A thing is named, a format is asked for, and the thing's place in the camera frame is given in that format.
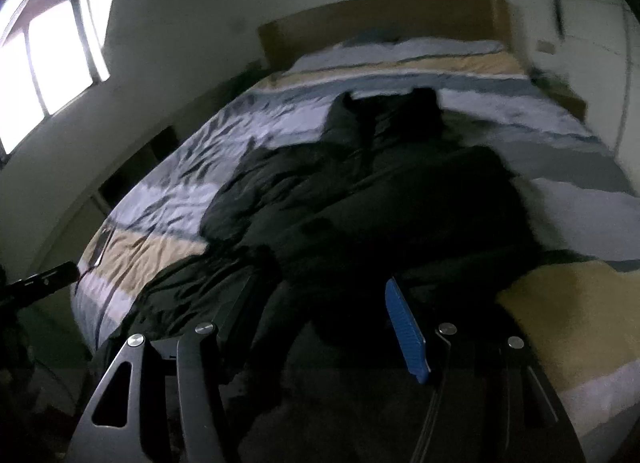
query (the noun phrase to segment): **wooden headboard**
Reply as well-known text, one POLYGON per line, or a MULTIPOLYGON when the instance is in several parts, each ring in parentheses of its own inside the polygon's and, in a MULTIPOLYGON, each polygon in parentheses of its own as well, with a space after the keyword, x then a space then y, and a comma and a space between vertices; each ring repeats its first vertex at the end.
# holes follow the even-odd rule
POLYGON ((389 30, 403 39, 493 39, 511 47, 507 0, 347 0, 318 6, 258 28, 273 69, 290 68, 317 52, 366 30, 389 30))

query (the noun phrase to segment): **window frame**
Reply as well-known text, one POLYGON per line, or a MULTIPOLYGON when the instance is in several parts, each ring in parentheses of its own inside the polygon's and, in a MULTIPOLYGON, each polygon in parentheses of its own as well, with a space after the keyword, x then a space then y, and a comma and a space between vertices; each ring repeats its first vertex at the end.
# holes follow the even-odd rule
POLYGON ((80 98, 87 90, 91 89, 93 86, 100 84, 103 82, 103 79, 100 77, 98 72, 98 67, 96 65, 96 61, 94 58, 94 54, 92 53, 89 40, 87 37, 87 29, 86 26, 88 24, 93 24, 91 20, 85 21, 82 18, 82 11, 80 7, 80 0, 31 0, 28 6, 22 11, 20 16, 16 19, 11 31, 8 33, 6 40, 10 40, 12 37, 23 33, 24 41, 26 44, 27 51, 27 62, 29 64, 29 71, 31 73, 31 81, 33 82, 33 87, 36 90, 36 95, 38 97, 38 102, 40 103, 40 107, 42 108, 43 118, 42 120, 23 138, 20 143, 14 147, 11 153, 7 153, 2 144, 2 138, 0 138, 0 169, 5 166, 5 164, 11 159, 11 157, 15 154, 16 151, 22 146, 25 141, 31 136, 40 125, 49 120, 55 114, 63 111, 69 104, 72 104, 75 100, 80 98), (44 99, 42 98, 42 92, 40 91, 40 85, 38 84, 38 79, 36 77, 35 70, 33 68, 33 60, 31 58, 31 45, 30 45, 30 36, 29 36, 29 24, 31 21, 39 16, 40 14, 46 12, 50 8, 53 8, 60 3, 64 3, 65 1, 71 2, 71 7, 73 8, 74 13, 74 21, 76 23, 76 28, 78 29, 78 36, 80 37, 80 42, 82 44, 82 50, 84 51, 84 58, 86 59, 86 63, 89 69, 89 75, 91 75, 92 82, 86 87, 82 92, 78 93, 74 98, 68 101, 64 106, 62 106, 58 111, 54 113, 50 113, 47 110, 47 106, 44 103, 44 99))

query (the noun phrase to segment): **bed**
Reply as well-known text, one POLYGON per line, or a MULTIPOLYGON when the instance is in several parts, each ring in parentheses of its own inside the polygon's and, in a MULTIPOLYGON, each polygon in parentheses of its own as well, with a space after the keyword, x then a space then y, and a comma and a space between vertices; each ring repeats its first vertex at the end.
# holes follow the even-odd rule
POLYGON ((341 93, 431 87, 448 132, 488 146, 516 174, 544 255, 498 302, 535 348, 588 461, 608 461, 640 416, 640 200, 606 146, 530 82, 511 53, 507 1, 349 0, 258 33, 278 72, 124 197, 92 270, 99 233, 87 246, 72 307, 89 349, 116 331, 163 268, 206 250, 202 216, 248 148, 318 140, 341 93), (381 34, 400 42, 380 43, 381 34))

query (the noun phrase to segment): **blue grip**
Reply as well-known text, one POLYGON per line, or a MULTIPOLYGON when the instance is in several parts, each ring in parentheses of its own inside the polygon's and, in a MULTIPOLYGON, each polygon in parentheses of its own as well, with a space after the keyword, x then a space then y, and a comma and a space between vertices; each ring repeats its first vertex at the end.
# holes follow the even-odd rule
POLYGON ((406 367, 419 383, 425 383, 431 372, 426 358, 427 342, 394 279, 386 281, 385 303, 406 367))

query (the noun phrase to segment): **bedsheet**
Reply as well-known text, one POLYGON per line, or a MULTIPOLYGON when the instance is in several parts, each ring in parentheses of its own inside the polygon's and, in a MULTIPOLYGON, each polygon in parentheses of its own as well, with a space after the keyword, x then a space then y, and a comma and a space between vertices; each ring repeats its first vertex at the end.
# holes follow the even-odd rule
MULTIPOLYGON (((615 435, 604 427, 640 402, 633 312, 640 305, 640 200, 609 150, 533 86, 507 52, 285 72, 260 81, 108 217, 116 231, 103 261, 72 294, 87 345, 100 346, 160 269, 204 251, 200 219, 247 149, 317 140, 328 108, 345 91, 364 97, 415 87, 438 91, 450 136, 491 147, 516 173, 545 261, 498 302, 532 341, 583 447, 598 447, 588 459, 606 461, 635 418, 627 415, 615 435)), ((83 273, 96 240, 79 263, 83 273)))

